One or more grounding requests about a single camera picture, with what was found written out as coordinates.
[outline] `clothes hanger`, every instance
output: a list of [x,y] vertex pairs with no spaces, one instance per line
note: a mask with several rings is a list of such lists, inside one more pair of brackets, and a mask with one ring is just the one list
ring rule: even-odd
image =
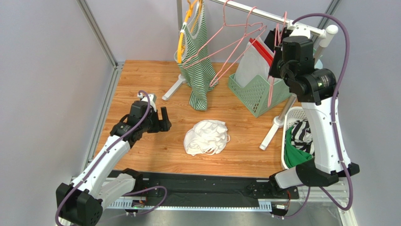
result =
[[[187,2],[189,4],[189,8],[188,8],[188,11],[186,12],[184,23],[187,23],[188,19],[192,16],[193,7],[195,6],[195,3],[198,2],[198,0],[193,1],[193,3],[191,3],[190,0],[187,0]],[[183,46],[183,38],[184,38],[184,33],[180,32],[180,38],[178,40],[178,49],[177,49],[177,62],[178,63],[182,62],[182,52],[183,52],[183,49],[185,48],[185,46]]]
[[199,15],[201,14],[201,10],[202,10],[202,7],[203,7],[203,0],[198,0],[198,2],[199,2],[198,13],[196,14],[196,18],[194,20],[194,23],[192,24],[191,33],[193,32],[193,29],[195,28],[196,23],[199,22],[198,21]]
[[[213,86],[217,83],[217,81],[233,66],[233,64],[234,64],[235,62],[237,62],[237,61],[239,60],[239,58],[249,49],[250,46],[249,46],[248,48],[246,48],[245,51],[244,51],[243,53],[241,53],[240,56],[239,56],[239,57],[238,57],[238,58],[237,58],[237,59],[236,59],[236,60],[235,60],[235,61],[234,61],[234,62],[218,77],[218,78],[217,78],[217,76],[222,72],[224,66],[227,64],[227,62],[228,62],[228,61],[230,60],[230,58],[233,56],[234,52],[236,51],[236,49],[238,48],[238,46],[242,43],[242,41],[243,41],[246,37],[248,37],[248,36],[254,34],[255,32],[262,31],[262,32],[255,38],[255,40],[252,42],[252,44],[253,44],[253,43],[256,41],[256,39],[257,39],[258,37],[260,37],[260,36],[263,34],[263,32],[265,32],[265,30],[266,30],[266,28],[267,28],[267,26],[266,26],[266,25],[263,25],[262,22],[257,22],[257,23],[254,23],[254,24],[249,24],[249,23],[248,23],[249,16],[251,15],[252,11],[253,11],[254,9],[256,9],[256,7],[253,7],[253,8],[251,9],[251,11],[248,13],[247,20],[246,20],[246,23],[245,23],[245,24],[227,24],[226,21],[225,21],[225,6],[226,6],[227,2],[229,2],[229,1],[230,1],[230,0],[227,0],[227,1],[224,3],[224,5],[223,5],[223,26],[216,32],[216,34],[214,34],[214,35],[198,50],[198,52],[197,52],[194,56],[192,56],[192,57],[190,57],[189,59],[187,59],[187,60],[184,62],[184,64],[183,64],[183,68],[184,68],[184,69],[189,68],[189,67],[191,67],[191,66],[193,66],[193,65],[195,65],[195,64],[197,64],[197,63],[199,63],[199,62],[201,62],[201,61],[203,61],[203,60],[205,60],[205,59],[207,59],[207,58],[209,58],[209,57],[211,57],[211,56],[213,56],[214,54],[217,54],[218,52],[220,52],[220,51],[222,51],[222,50],[224,50],[224,49],[226,49],[226,48],[228,48],[228,47],[234,45],[235,43],[238,43],[237,46],[235,47],[235,49],[234,49],[234,50],[232,51],[232,53],[229,55],[229,57],[228,57],[228,59],[226,60],[226,62],[223,64],[221,70],[215,75],[215,77],[214,77],[214,78],[212,79],[212,81],[210,82],[210,85],[209,85],[210,87],[213,87]],[[248,28],[248,26],[249,26],[249,27],[252,27],[252,26],[255,26],[255,25],[257,25],[257,24],[260,25],[260,27],[259,27],[258,29],[254,30],[254,31],[252,31],[252,32],[247,33],[247,28]],[[224,48],[222,48],[222,49],[216,51],[216,52],[213,53],[213,54],[208,55],[207,57],[205,57],[205,58],[203,58],[203,59],[201,59],[201,60],[198,60],[198,61],[196,61],[196,62],[194,62],[194,63],[192,63],[192,64],[190,64],[190,65],[185,65],[185,64],[186,64],[187,62],[189,62],[191,59],[193,59],[194,57],[196,57],[196,56],[199,54],[199,52],[200,52],[205,46],[207,46],[207,44],[208,44],[212,39],[214,39],[214,37],[216,37],[217,34],[219,34],[225,27],[237,27],[237,26],[243,26],[243,27],[245,27],[244,35],[243,35],[243,37],[242,37],[241,39],[239,39],[239,40],[237,40],[237,41],[231,43],[230,45],[228,45],[228,46],[226,46],[226,47],[224,47]]]
[[[279,32],[279,23],[276,24],[276,32],[274,34],[274,47],[279,46],[281,43],[281,38],[283,36],[284,32],[284,27],[285,27],[285,22],[287,20],[287,12],[284,12],[284,22],[283,22],[283,27],[281,28],[281,33]],[[268,77],[268,80],[270,79],[270,89],[269,89],[269,100],[267,101],[267,107],[270,107],[272,104],[272,97],[273,97],[273,88],[274,88],[274,77],[270,76]]]

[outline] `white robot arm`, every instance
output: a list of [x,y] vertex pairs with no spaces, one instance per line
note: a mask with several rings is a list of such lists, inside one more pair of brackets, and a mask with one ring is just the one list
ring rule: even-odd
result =
[[155,104],[156,96],[150,94],[149,100],[138,96],[141,100],[135,101],[130,113],[113,127],[102,150],[89,166],[69,185],[62,183],[57,188],[59,217],[81,226],[95,225],[103,210],[112,202],[131,191],[142,190],[140,184],[142,174],[132,169],[123,170],[117,178],[102,186],[117,162],[142,137],[143,133],[170,130],[171,123],[165,107],[161,108],[162,120],[159,120]]
[[[315,157],[296,167],[270,176],[278,191],[297,185],[326,187],[344,176],[342,163],[350,175],[359,173],[344,147],[338,119],[338,99],[333,96],[337,84],[332,71],[315,69],[313,42],[305,36],[283,39],[282,49],[276,49],[270,75],[284,79],[291,93],[297,95],[311,127]],[[332,111],[331,103],[335,101]],[[340,160],[333,127],[337,128],[343,160]]]

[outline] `green cloth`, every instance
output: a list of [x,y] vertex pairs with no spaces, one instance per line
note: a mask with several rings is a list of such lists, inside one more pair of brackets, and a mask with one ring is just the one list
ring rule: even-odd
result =
[[[182,56],[182,62],[185,62],[190,57],[196,55],[198,50],[206,44],[208,41],[208,32],[206,28],[206,20],[205,20],[205,1],[202,1],[202,9],[199,15],[199,21],[191,21],[189,25],[186,23],[183,24],[181,32],[184,33],[183,43],[185,43],[185,51]],[[190,27],[194,25],[194,30],[191,33]],[[208,47],[205,46],[199,54],[185,63],[185,66],[192,65],[198,60],[201,60],[209,55]],[[198,111],[205,111],[208,108],[208,100],[206,97],[206,93],[211,91],[216,85],[213,87],[209,87],[210,82],[215,77],[216,72],[212,66],[212,62],[209,58],[185,69],[183,63],[178,64],[180,68],[182,76],[187,81],[188,86],[192,88],[191,96],[189,98],[189,104]]]
[[293,127],[294,126],[290,127],[285,135],[284,161],[288,168],[292,168],[313,158],[311,154],[296,149],[291,144],[291,132]]

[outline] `wood grain surface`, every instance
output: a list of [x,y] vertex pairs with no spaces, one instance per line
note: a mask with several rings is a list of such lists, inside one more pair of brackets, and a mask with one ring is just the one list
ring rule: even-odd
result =
[[[217,71],[221,66],[221,63],[214,63]],[[158,110],[162,106],[167,107],[172,127],[169,132],[144,134],[118,162],[116,170],[131,168],[137,171],[244,177],[269,177],[280,171],[282,129],[276,133],[266,151],[259,149],[259,145],[285,101],[255,118],[227,86],[228,76],[235,72],[237,66],[234,65],[220,84],[208,93],[209,108],[200,112],[189,105],[191,88],[187,85],[181,86],[169,101],[161,99],[180,74],[175,62],[126,61],[96,154],[113,125],[129,113],[131,104],[138,100],[137,92],[142,89],[156,94]],[[231,141],[219,154],[191,156],[185,152],[184,136],[196,123],[205,119],[225,121]]]

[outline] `pink hanger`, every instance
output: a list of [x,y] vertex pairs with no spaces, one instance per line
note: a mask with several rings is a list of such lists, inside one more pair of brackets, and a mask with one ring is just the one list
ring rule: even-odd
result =
[[[197,63],[199,63],[199,62],[201,62],[201,61],[203,61],[203,60],[205,60],[205,59],[207,59],[207,58],[209,58],[209,57],[211,57],[211,56],[213,56],[214,54],[216,54],[216,53],[218,53],[218,52],[220,52],[220,51],[222,51],[222,50],[224,50],[224,49],[226,49],[226,48],[228,48],[228,47],[230,47],[230,46],[232,46],[233,44],[235,44],[235,43],[238,42],[237,46],[236,46],[235,49],[232,51],[232,53],[230,54],[230,56],[227,58],[226,62],[224,62],[223,66],[221,67],[221,70],[215,75],[215,77],[214,77],[214,78],[212,79],[212,81],[210,82],[210,84],[209,84],[210,87],[213,87],[213,86],[216,84],[216,82],[219,81],[219,79],[220,79],[220,78],[234,65],[234,63],[237,62],[237,61],[239,60],[239,58],[249,49],[249,47],[250,47],[251,45],[250,45],[249,47],[247,47],[247,48],[245,49],[245,51],[244,51],[243,53],[241,53],[241,55],[240,55],[240,56],[239,56],[239,57],[238,57],[238,58],[237,58],[237,59],[236,59],[236,60],[235,60],[235,61],[234,61],[234,62],[233,62],[233,63],[217,78],[217,79],[216,79],[216,77],[221,73],[221,71],[223,70],[224,66],[227,64],[227,62],[228,62],[228,61],[230,60],[230,58],[233,56],[234,52],[237,50],[238,46],[242,43],[242,41],[243,41],[246,37],[252,35],[253,33],[262,30],[262,32],[261,32],[261,33],[255,38],[255,40],[251,43],[251,44],[253,44],[253,43],[257,40],[257,38],[259,38],[259,37],[263,34],[263,32],[266,31],[266,28],[267,28],[267,26],[266,26],[266,25],[263,25],[262,22],[257,22],[257,23],[254,23],[254,24],[249,24],[249,23],[248,23],[249,16],[251,15],[252,11],[253,11],[254,9],[256,9],[256,7],[253,7],[253,8],[251,9],[251,11],[248,13],[247,20],[246,20],[246,24],[234,24],[234,25],[228,25],[228,24],[226,24],[226,22],[225,22],[225,5],[226,5],[227,2],[229,2],[229,1],[230,1],[230,0],[227,0],[227,1],[224,3],[224,5],[223,5],[223,26],[217,31],[216,34],[214,34],[214,35],[198,50],[198,52],[197,52],[194,56],[190,57],[189,59],[187,59],[187,60],[183,63],[183,68],[184,68],[184,69],[189,68],[189,67],[191,67],[191,66],[193,66],[193,65],[195,65],[195,64],[197,64]],[[248,26],[252,27],[252,26],[257,25],[257,24],[260,25],[260,27],[259,27],[258,29],[254,30],[254,31],[252,31],[252,32],[250,32],[250,33],[247,33],[247,28],[248,28]],[[243,37],[242,37],[241,39],[239,39],[239,40],[237,40],[237,41],[231,43],[230,45],[228,45],[228,46],[226,46],[226,47],[224,47],[224,48],[218,50],[217,52],[215,52],[215,53],[213,53],[213,54],[208,55],[207,57],[205,57],[205,58],[203,58],[203,59],[201,59],[201,60],[198,60],[198,61],[194,62],[194,63],[191,64],[191,65],[188,65],[188,66],[185,65],[185,63],[187,63],[188,61],[190,61],[192,58],[196,57],[196,56],[199,54],[199,52],[200,52],[205,46],[207,46],[207,44],[208,44],[214,37],[216,37],[217,34],[219,34],[219,33],[223,30],[224,27],[237,27],[237,26],[244,26],[244,27],[245,27],[245,32],[244,32],[244,35],[243,35]]]
[[[279,24],[276,24],[276,33],[274,34],[274,46],[278,46],[281,43],[281,38],[284,32],[284,27],[285,27],[285,22],[287,20],[287,12],[284,13],[284,22],[283,22],[283,27],[281,29],[281,33],[279,33]],[[270,105],[272,104],[272,97],[273,97],[273,88],[274,88],[274,77],[271,77],[269,75],[269,77],[271,78],[271,82],[270,82],[270,89],[269,89],[269,101],[267,102],[267,107],[270,107]]]

